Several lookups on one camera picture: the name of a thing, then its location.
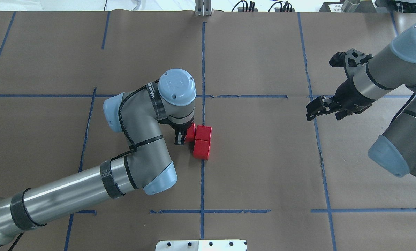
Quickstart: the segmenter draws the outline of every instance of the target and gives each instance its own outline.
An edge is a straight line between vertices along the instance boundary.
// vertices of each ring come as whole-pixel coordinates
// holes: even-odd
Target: cable bundle
[[[254,11],[254,5],[256,4],[256,2],[250,1],[250,7],[248,8],[248,3],[245,0],[242,0],[242,1],[239,1],[238,3],[236,3],[236,5],[234,5],[234,7],[233,7],[233,9],[231,11],[234,11],[234,9],[240,3],[242,3],[243,11]]]
[[[273,8],[273,6],[278,4],[278,3],[281,5],[281,8],[279,8],[280,12],[291,12],[293,10],[293,6],[288,1],[277,1],[276,0],[276,3],[273,3],[273,5],[270,7],[270,9],[268,9],[268,11],[271,11],[271,8]]]

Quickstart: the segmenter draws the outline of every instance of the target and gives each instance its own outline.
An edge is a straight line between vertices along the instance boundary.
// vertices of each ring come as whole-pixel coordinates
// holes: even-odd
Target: white floor
[[[299,12],[318,12],[325,0],[293,0]],[[231,11],[238,0],[212,0],[212,8]],[[273,0],[256,0],[259,11],[268,11]],[[7,11],[101,11],[105,0],[0,0],[0,10]],[[107,0],[106,10],[125,9],[141,11],[194,10],[195,0]]]

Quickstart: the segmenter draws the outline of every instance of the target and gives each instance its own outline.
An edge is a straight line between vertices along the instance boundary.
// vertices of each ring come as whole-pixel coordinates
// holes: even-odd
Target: robotic arm
[[[416,95],[416,24],[396,37],[379,54],[351,49],[329,61],[344,67],[347,80],[331,98],[319,96],[307,106],[307,120],[336,112],[337,120],[360,114],[373,102],[404,84]],[[397,177],[416,176],[416,97],[404,108],[368,152],[377,164]]]
[[[158,124],[169,124],[176,132],[175,144],[184,145],[195,95],[192,76],[172,69],[158,81],[106,100],[109,126],[125,133],[131,150],[89,170],[0,198],[0,247],[21,232],[135,189],[150,195],[172,187],[177,176]]]

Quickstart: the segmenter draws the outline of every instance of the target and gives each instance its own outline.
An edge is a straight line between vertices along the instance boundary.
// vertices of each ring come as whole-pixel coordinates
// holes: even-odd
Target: light blue joint cap
[[[383,135],[378,136],[377,141],[369,149],[368,156],[399,178],[410,172],[408,164],[399,150]]]
[[[389,47],[397,57],[416,63],[416,24],[394,38]]]
[[[185,70],[168,70],[161,75],[158,91],[161,97],[170,104],[189,105],[196,95],[194,78]]]
[[[147,195],[163,192],[170,189],[177,182],[177,173],[175,172],[174,162],[172,161],[151,183],[143,187]]]
[[[106,116],[107,123],[109,123],[110,129],[115,133],[120,133],[121,129],[120,118],[118,117],[118,109],[120,108],[121,102],[123,101],[122,94],[113,96],[104,101],[103,109],[104,115]]]

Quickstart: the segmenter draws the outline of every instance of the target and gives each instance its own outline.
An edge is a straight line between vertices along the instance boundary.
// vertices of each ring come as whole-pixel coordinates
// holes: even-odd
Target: red cube
[[[184,137],[185,142],[195,141],[195,124],[192,123],[191,127],[186,130],[186,136]]]
[[[192,155],[197,159],[208,159],[209,158],[209,149],[211,147],[211,142],[204,140],[195,140],[194,151]]]
[[[206,125],[198,125],[197,132],[195,134],[195,139],[211,141],[211,130],[212,127],[207,127]]]

